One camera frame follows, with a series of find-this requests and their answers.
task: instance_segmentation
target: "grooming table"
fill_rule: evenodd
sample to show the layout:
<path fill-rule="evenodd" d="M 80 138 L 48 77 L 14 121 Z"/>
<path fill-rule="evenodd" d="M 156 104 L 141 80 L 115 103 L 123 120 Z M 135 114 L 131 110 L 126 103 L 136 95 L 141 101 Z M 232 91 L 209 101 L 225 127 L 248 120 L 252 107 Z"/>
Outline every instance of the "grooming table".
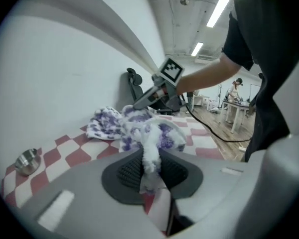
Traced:
<path fill-rule="evenodd" d="M 185 153 L 208 159 L 224 159 L 209 132 L 193 118 L 160 117 L 173 121 L 183 129 L 187 136 Z M 30 176 L 20 176 L 13 165 L 9 166 L 1 186 L 5 201 L 20 208 L 31 196 L 72 167 L 119 153 L 119 140 L 88 139 L 85 128 L 78 128 L 39 148 L 42 161 L 40 167 Z M 166 204 L 170 198 L 169 191 L 161 189 L 153 196 L 143 194 L 143 197 L 146 203 L 145 212 L 164 232 L 167 220 L 166 216 L 161 216 L 160 213 L 166 213 L 169 209 Z"/>
<path fill-rule="evenodd" d="M 195 96 L 193 95 L 193 103 L 192 103 L 192 109 L 194 109 L 194 105 L 195 105 L 195 100 L 196 99 L 201 99 L 201 105 L 200 106 L 204 106 L 204 104 L 206 104 L 206 109 L 208 110 L 208 106 L 209 106 L 209 97 L 207 96 L 202 96 L 202 95 L 198 95 Z"/>
<path fill-rule="evenodd" d="M 246 115 L 246 111 L 249 109 L 249 106 L 244 106 L 244 105 L 241 105 L 239 103 L 233 103 L 233 102 L 228 102 L 228 101 L 223 101 L 223 104 L 221 106 L 221 111 L 220 111 L 220 114 L 218 115 L 218 122 L 221 123 L 222 122 L 222 119 L 223 119 L 223 115 L 224 115 L 224 104 L 227 104 L 228 106 L 232 106 L 232 107 L 236 107 L 237 110 L 236 110 L 236 115 L 235 115 L 235 119 L 234 119 L 234 123 L 233 123 L 233 127 L 231 128 L 231 133 L 234 133 L 235 131 L 235 127 L 237 125 L 237 120 L 238 120 L 238 116 L 239 116 L 239 113 L 240 111 L 242 110 L 243 111 L 243 118 L 241 120 L 241 124 L 244 123 L 244 119 L 245 119 L 245 115 Z"/>

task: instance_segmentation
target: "office chair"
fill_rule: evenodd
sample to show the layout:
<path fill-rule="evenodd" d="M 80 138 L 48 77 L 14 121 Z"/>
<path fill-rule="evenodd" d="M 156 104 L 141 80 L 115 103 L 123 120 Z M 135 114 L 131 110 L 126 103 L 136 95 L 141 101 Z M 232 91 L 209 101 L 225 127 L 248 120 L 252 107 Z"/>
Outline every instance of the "office chair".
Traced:
<path fill-rule="evenodd" d="M 131 89 L 132 97 L 134 101 L 136 101 L 139 97 L 143 95 L 143 90 L 140 87 L 140 84 L 142 84 L 143 80 L 141 75 L 137 74 L 134 69 L 128 68 L 127 72 L 128 72 L 128 83 Z M 155 109 L 159 114 L 173 115 L 173 111 L 167 108 L 166 105 L 162 102 L 162 100 L 159 100 L 158 102 L 154 103 L 150 107 Z"/>

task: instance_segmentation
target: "towel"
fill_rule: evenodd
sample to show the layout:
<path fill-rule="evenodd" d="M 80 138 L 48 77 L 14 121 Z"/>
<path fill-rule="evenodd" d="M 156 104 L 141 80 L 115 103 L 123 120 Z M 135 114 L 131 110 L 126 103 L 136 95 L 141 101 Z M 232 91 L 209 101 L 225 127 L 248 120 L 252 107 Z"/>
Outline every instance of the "towel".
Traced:
<path fill-rule="evenodd" d="M 146 109 L 135 110 L 131 105 L 125 106 L 121 114 L 112 107 L 97 110 L 87 126 L 86 135 L 102 140 L 120 139 L 119 152 L 143 147 L 141 192 L 151 194 L 164 187 L 159 176 L 158 149 L 183 151 L 186 144 L 186 136 L 176 124 Z"/>

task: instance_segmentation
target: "power cord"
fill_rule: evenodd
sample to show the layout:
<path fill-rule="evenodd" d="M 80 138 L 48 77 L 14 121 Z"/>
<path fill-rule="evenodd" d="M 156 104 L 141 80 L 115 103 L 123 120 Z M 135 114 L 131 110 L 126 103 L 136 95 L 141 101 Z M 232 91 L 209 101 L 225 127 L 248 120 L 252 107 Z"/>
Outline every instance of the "power cord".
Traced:
<path fill-rule="evenodd" d="M 240 140 L 240 141 L 225 140 L 225 139 L 221 138 L 218 134 L 216 134 L 216 133 L 211 129 L 211 127 L 210 127 L 209 125 L 205 124 L 205 123 L 202 122 L 199 118 L 197 118 L 197 117 L 190 111 L 190 109 L 188 108 L 187 105 L 186 105 L 186 108 L 187 108 L 189 114 L 190 114 L 195 120 L 197 120 L 199 123 L 202 123 L 204 126 L 206 126 L 214 136 L 216 136 L 218 139 L 221 139 L 221 140 L 224 141 L 224 142 L 244 142 L 244 141 L 250 141 L 250 140 L 251 140 L 251 138 L 248 139 L 248 140 Z"/>

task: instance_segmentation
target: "pet bowl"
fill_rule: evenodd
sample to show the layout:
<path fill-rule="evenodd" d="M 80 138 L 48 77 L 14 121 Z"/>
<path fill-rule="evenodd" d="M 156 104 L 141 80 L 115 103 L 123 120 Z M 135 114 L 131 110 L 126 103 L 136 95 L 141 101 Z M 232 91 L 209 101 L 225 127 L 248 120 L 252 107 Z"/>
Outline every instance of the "pet bowl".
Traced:
<path fill-rule="evenodd" d="M 28 176 L 36 171 L 40 166 L 41 159 L 36 149 L 29 149 L 22 153 L 14 163 L 14 167 L 18 173 Z"/>

